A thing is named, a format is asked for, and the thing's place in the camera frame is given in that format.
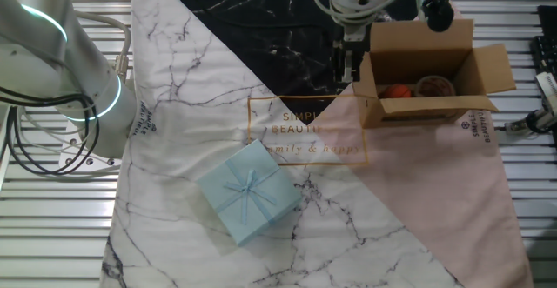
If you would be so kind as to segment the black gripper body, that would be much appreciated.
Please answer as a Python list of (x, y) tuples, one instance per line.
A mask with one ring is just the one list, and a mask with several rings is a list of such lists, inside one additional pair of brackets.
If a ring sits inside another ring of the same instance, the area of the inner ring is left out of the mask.
[(360, 63), (365, 53), (365, 42), (347, 42), (345, 40), (334, 40), (332, 42), (332, 61), (334, 63), (344, 62), (348, 52), (352, 53), (354, 63)]

